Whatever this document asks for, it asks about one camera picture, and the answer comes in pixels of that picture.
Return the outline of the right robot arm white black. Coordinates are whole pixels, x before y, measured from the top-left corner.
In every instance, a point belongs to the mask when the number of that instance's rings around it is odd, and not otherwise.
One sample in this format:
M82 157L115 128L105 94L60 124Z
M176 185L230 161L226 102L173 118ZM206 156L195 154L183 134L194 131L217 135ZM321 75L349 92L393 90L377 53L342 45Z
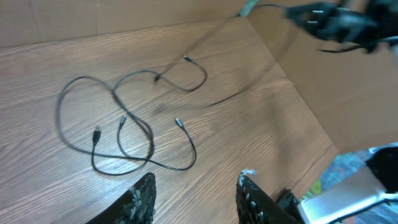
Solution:
M316 2L285 7L285 15L320 40L342 44L337 53L365 49L380 43L397 45L397 1L371 0L364 12L354 12L347 1ZM354 174L316 197L297 204L304 223L335 223L382 203L397 202L397 148L385 147L370 157Z

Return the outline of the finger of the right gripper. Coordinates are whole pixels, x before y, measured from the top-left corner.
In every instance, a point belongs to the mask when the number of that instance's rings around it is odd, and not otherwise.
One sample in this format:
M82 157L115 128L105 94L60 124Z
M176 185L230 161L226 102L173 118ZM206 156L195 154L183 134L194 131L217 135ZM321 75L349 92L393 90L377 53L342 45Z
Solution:
M330 39L327 24L336 12L337 5L331 2L313 2L287 7L286 18L318 39Z

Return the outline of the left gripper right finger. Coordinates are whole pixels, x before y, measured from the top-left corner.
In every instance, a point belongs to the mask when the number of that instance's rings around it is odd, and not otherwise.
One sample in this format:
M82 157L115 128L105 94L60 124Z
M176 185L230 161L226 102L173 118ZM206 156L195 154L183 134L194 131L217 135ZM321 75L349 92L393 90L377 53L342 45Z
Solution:
M268 196L248 175L241 171L236 184L236 205L240 224L300 224L299 200L291 190L283 190L277 200Z

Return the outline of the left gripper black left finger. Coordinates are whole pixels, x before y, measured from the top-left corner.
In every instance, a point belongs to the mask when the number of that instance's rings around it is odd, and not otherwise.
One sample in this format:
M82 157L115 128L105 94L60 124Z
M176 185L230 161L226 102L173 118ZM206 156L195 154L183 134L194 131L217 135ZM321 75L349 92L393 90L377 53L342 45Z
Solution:
M86 224L152 224L156 196L155 174L148 172Z

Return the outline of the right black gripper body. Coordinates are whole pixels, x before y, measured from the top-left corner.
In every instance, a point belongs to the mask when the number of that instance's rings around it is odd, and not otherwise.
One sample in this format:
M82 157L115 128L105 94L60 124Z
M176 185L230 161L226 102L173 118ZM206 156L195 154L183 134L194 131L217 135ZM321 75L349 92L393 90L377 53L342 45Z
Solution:
M324 49L324 52L364 49L372 53L381 43L397 51L397 0L368 1L362 12L350 9L348 4L348 1L323 2L326 10L323 37L341 44L336 50Z

